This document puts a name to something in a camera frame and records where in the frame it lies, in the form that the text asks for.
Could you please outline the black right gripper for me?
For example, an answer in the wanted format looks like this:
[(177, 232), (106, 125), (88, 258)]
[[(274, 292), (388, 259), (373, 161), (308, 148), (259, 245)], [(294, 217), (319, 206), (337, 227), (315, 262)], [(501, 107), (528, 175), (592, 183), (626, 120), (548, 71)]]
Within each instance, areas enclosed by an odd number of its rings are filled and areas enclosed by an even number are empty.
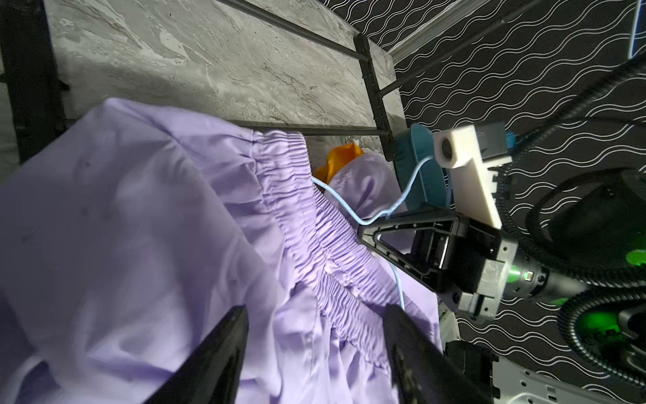
[(476, 321), (495, 317), (518, 251), (517, 240), (501, 230), (459, 222), (444, 208), (380, 218), (358, 227), (358, 240)]

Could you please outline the lilac shorts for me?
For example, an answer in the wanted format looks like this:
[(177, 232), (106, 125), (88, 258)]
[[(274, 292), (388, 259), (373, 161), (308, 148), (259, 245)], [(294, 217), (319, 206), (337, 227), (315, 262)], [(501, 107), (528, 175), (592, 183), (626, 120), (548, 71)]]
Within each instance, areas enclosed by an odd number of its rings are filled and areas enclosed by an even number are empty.
[(237, 402), (395, 403), (383, 331), (437, 298), (358, 242), (303, 136), (108, 99), (1, 187), (1, 400), (141, 403), (233, 306)]

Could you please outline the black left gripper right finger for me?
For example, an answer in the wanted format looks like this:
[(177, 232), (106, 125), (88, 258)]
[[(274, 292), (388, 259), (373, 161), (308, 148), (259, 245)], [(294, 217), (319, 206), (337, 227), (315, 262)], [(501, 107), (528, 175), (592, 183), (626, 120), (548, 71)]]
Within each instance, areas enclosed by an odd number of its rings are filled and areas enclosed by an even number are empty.
[(403, 309), (388, 305), (385, 343), (400, 403), (491, 403), (461, 374)]

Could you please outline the light blue wire hanger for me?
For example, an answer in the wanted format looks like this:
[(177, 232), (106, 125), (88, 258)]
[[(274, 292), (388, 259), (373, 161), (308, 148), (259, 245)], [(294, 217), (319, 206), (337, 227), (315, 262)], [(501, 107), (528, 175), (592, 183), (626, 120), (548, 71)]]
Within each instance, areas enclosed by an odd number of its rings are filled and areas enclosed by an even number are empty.
[(636, 55), (636, 41), (637, 35), (639, 33), (640, 18), (642, 14), (642, 7), (644, 6), (644, 0), (635, 1), (634, 9), (634, 18), (631, 25), (631, 31), (629, 36), (629, 47), (627, 48), (627, 59), (631, 60)]

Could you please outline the orange shorts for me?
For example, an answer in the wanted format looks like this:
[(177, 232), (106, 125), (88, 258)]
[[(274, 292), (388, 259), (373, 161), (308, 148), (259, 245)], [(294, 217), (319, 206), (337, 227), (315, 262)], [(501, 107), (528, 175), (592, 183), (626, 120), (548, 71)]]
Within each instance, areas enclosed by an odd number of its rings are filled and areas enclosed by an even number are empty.
[(333, 148), (326, 160), (325, 182), (330, 183), (342, 168), (363, 155), (363, 149), (355, 143)]

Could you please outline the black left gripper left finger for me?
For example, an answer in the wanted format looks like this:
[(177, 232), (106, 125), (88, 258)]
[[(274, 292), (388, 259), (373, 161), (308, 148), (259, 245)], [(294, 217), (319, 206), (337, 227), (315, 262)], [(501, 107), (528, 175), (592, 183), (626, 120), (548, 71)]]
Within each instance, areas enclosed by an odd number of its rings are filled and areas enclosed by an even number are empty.
[(148, 403), (233, 403), (245, 359), (249, 320), (245, 306), (233, 306), (178, 371)]

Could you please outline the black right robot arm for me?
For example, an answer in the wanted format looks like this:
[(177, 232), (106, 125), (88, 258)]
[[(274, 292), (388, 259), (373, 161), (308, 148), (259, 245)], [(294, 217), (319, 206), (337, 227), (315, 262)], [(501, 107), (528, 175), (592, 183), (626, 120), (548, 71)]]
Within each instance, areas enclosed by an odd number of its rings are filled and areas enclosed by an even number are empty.
[(541, 209), (516, 227), (506, 210), (514, 163), (498, 172), (501, 217), (425, 207), (358, 229), (362, 244), (478, 321), (508, 297), (560, 303), (557, 324), (580, 358), (619, 380), (645, 385), (645, 266), (629, 255), (645, 245), (645, 176), (632, 168), (582, 173), (543, 197), (590, 186), (574, 207), (543, 227)]

